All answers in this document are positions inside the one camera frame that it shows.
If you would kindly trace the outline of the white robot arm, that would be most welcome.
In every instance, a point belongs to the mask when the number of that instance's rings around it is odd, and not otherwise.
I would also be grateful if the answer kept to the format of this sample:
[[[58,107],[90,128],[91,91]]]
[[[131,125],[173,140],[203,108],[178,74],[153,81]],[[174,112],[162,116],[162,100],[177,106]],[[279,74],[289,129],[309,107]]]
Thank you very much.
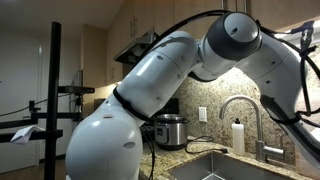
[[[137,180],[140,127],[162,109],[186,77],[216,80],[237,67],[258,86],[260,102],[313,165],[320,144],[295,104],[306,75],[303,51],[267,34],[242,12],[222,12],[202,40],[168,31],[99,108],[74,130],[66,153],[70,180]]]

